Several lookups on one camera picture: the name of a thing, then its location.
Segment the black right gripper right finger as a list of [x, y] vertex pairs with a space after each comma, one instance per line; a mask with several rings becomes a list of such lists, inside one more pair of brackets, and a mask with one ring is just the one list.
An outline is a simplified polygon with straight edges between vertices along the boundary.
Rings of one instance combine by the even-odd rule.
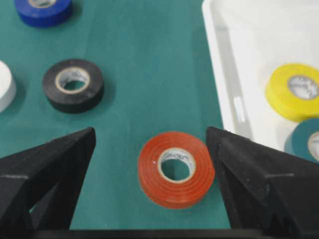
[[232, 228], [318, 230], [316, 163], [212, 126], [206, 144]]

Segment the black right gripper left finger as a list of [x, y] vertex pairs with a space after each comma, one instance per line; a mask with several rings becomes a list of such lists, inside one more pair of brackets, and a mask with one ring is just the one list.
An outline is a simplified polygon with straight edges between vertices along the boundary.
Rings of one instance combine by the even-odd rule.
[[69, 229], [96, 146], [92, 127], [0, 159], [0, 229]]

